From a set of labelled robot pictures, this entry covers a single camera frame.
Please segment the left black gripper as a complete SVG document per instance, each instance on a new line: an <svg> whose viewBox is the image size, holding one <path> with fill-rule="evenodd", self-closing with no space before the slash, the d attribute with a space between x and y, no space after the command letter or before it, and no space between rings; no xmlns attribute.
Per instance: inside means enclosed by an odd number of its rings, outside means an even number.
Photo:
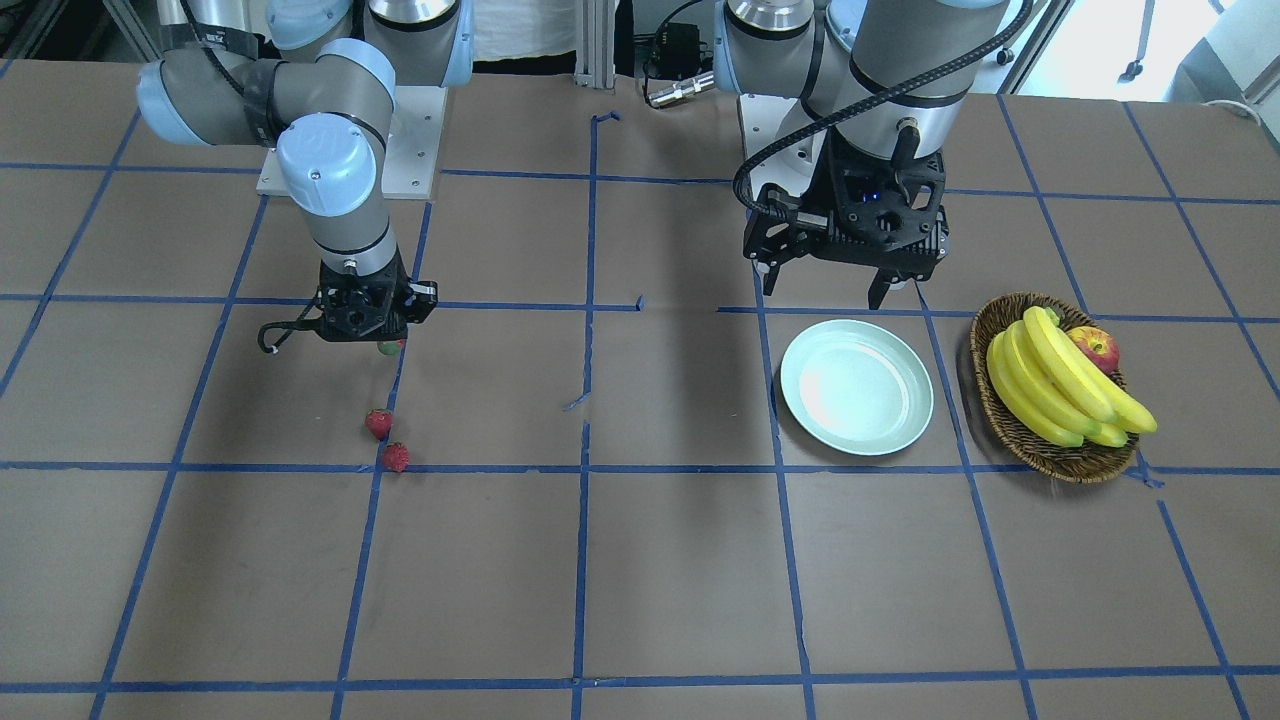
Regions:
<svg viewBox="0 0 1280 720"><path fill-rule="evenodd" d="M750 211L742 245L762 277L762 293L772 296L782 265L805 256L873 266L867 292L873 311L908 281L928 281L948 252L948 225L941 205L943 156L919 156L920 141L919 129L901 128L882 159L828 132L819 168L828 170L836 205L829 215L805 211L804 197L764 184L758 202L768 211Z"/></svg>

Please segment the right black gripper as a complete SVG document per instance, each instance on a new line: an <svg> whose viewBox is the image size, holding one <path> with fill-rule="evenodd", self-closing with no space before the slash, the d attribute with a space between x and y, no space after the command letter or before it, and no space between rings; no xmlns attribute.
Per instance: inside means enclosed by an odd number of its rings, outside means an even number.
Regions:
<svg viewBox="0 0 1280 720"><path fill-rule="evenodd" d="M412 281L396 252L380 270L353 275L320 266L315 332L329 342L383 342L408 337L435 309L438 283Z"/></svg>

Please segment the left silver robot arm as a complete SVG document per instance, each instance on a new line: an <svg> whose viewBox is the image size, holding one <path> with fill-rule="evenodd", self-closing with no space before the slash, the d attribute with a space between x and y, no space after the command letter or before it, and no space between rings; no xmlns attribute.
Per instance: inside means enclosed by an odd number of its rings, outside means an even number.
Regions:
<svg viewBox="0 0 1280 720"><path fill-rule="evenodd" d="M742 114L732 181L742 255L774 291L786 263L869 266L868 305L948 255L943 145L977 64L1030 15L1006 1L719 1L717 87L782 104Z"/></svg>

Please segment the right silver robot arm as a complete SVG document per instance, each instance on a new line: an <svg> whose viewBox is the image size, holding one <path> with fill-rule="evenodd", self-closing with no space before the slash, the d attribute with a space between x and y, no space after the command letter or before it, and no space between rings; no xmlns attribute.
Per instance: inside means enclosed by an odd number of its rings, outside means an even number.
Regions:
<svg viewBox="0 0 1280 720"><path fill-rule="evenodd" d="M269 44L244 1L160 1L161 54L136 97L170 143L261 146L320 252L317 288L259 347L312 332L328 342L402 345L438 287L404 269L381 188L401 81L451 87L474 67L470 1L270 1Z"/></svg>

